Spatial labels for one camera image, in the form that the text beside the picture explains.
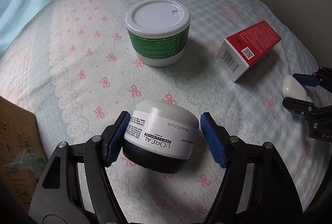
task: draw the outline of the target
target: white plastic object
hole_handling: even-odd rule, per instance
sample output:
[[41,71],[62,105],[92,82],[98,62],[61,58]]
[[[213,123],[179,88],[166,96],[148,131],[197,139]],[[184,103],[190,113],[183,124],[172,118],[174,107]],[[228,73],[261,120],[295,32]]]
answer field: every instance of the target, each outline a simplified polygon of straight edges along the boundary
[[147,0],[133,6],[125,23],[138,58],[150,66],[167,66],[184,53],[190,12],[174,0]]
[[281,85],[281,94],[283,98],[291,97],[307,101],[307,92],[303,86],[292,76],[286,75]]
[[189,159],[199,128],[190,111],[158,100],[137,104],[124,138],[147,151]]

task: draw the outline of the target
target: jar's white base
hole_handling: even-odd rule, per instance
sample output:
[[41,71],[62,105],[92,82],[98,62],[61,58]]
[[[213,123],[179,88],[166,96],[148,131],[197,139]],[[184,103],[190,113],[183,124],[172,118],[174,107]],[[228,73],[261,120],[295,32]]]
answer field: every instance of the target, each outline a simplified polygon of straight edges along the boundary
[[175,62],[179,61],[179,59],[182,57],[182,55],[185,52],[185,48],[186,47],[184,47],[182,49],[182,51],[180,51],[178,54],[173,55],[172,57],[169,57],[169,58],[165,58],[165,59],[150,59],[150,58],[146,58],[146,57],[140,55],[137,52],[136,52],[136,54],[137,54],[139,60],[141,60],[146,65],[156,66],[156,67],[163,67],[163,66],[172,65]]

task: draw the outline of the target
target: metal bolt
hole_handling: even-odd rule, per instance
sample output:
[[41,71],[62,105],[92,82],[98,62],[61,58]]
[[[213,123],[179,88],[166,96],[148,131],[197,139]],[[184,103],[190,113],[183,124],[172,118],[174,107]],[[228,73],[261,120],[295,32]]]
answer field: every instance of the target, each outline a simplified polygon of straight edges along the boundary
[[237,137],[237,136],[230,136],[229,139],[232,143],[238,143],[240,140],[239,137]]
[[60,148],[62,148],[62,147],[65,147],[66,144],[67,144],[66,142],[59,142],[58,146],[59,146]]
[[99,136],[99,135],[95,135],[95,136],[92,137],[93,142],[99,142],[101,139],[102,139],[102,137]]
[[270,143],[270,142],[266,142],[265,147],[268,148],[268,149],[271,149],[271,148],[273,148],[273,144]]

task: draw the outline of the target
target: red box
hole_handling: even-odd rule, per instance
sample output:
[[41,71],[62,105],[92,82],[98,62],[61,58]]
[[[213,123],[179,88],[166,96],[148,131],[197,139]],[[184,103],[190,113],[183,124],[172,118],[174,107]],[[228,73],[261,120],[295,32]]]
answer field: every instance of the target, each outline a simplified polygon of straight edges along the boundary
[[280,40],[271,26],[261,21],[226,38],[216,59],[236,81]]

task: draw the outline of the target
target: small carton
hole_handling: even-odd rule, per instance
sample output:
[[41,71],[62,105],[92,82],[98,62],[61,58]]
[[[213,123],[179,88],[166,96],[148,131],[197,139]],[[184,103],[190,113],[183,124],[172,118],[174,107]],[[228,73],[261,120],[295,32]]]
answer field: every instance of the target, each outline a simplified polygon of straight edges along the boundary
[[46,162],[34,114],[0,97],[0,178],[26,213]]
[[216,59],[232,81],[236,81],[280,40],[271,26],[261,21],[226,38]]

